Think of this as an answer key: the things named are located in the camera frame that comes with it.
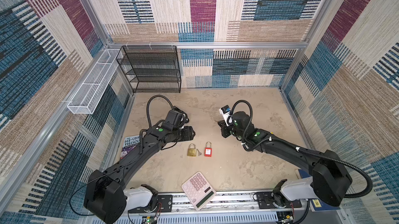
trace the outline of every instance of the book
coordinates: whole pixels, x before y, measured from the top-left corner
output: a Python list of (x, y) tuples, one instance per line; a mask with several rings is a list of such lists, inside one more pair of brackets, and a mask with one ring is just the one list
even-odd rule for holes
[(125, 157), (136, 145), (140, 142), (140, 138), (138, 135), (125, 137), (123, 142), (122, 152), (121, 152), (121, 159)]
[[(297, 175), (298, 179), (310, 177), (310, 175), (303, 169), (295, 170), (295, 174)], [(311, 203), (310, 208), (312, 209), (313, 212), (339, 209), (339, 207), (330, 206), (320, 199), (310, 199), (310, 203)]]

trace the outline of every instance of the padlock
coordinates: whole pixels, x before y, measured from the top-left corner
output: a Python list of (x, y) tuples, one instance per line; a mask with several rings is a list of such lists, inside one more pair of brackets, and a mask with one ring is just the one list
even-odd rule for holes
[(212, 143), (211, 142), (206, 142), (204, 156), (212, 157)]
[(195, 145), (195, 144), (191, 143), (191, 144), (188, 146), (187, 156), (189, 156), (189, 157), (195, 157), (195, 156), (197, 156), (197, 148), (196, 148), (196, 145)]

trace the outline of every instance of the beige floor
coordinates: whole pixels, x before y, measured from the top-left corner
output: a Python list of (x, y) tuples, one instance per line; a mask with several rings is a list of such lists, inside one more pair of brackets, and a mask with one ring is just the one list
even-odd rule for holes
[[(147, 128), (146, 104), (153, 95), (136, 95), (124, 137), (138, 135), (140, 129)], [(282, 179), (297, 179), (296, 166), (265, 153), (246, 152), (234, 137), (223, 138), (217, 125), (217, 121), (223, 119), (219, 114), (220, 107), (227, 104), (232, 107), (237, 100), (244, 99), (252, 105), (255, 127), (303, 146), (278, 89), (182, 89), (180, 94), (163, 95), (188, 114), (189, 125), (194, 128), (196, 136), (193, 141), (179, 142), (175, 147), (151, 157), (133, 176), (127, 188), (149, 184), (160, 192), (182, 191), (183, 182), (197, 171), (201, 171), (216, 190), (273, 188)], [(164, 99), (154, 99), (150, 106), (152, 124), (165, 118), (169, 109)], [(235, 112), (239, 110), (249, 114), (244, 103), (238, 104)], [(203, 153), (208, 141), (212, 142), (212, 157), (187, 156), (190, 143), (196, 144)]]

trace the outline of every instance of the book cover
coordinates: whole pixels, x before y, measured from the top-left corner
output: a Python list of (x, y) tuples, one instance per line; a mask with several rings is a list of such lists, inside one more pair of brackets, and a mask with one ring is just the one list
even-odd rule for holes
[(121, 159), (126, 156), (136, 145), (140, 142), (140, 138), (138, 135), (125, 137), (123, 142), (122, 152), (121, 152)]

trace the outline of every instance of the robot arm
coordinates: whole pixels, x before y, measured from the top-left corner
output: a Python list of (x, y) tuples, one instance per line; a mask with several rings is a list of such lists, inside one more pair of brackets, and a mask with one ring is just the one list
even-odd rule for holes
[(186, 113), (173, 107), (165, 120), (160, 120), (148, 130), (142, 130), (139, 145), (116, 164), (103, 172), (96, 170), (89, 176), (84, 207), (107, 224), (117, 221), (125, 210), (147, 207), (152, 211), (158, 201), (156, 190), (147, 185), (137, 189), (124, 189), (143, 164), (167, 143), (194, 138), (195, 132), (192, 127), (183, 127), (187, 122)]
[[(251, 112), (233, 113), (235, 106), (246, 103)], [(370, 177), (361, 169), (347, 162), (341, 161), (335, 152), (312, 151), (282, 140), (273, 133), (255, 128), (252, 124), (252, 107), (245, 100), (237, 101), (230, 110), (229, 106), (222, 107), (220, 113), (224, 120), (218, 122), (222, 129), (222, 136), (235, 136), (241, 141), (246, 151), (257, 150), (265, 152), (298, 166), (311, 175), (310, 178), (296, 181), (282, 180), (273, 190), (275, 204), (284, 207), (288, 201), (304, 198), (319, 198), (331, 206), (339, 206), (344, 197), (355, 198), (368, 194), (372, 189)], [(346, 195), (352, 184), (352, 178), (345, 166), (350, 167), (365, 177), (367, 187), (360, 193)]]

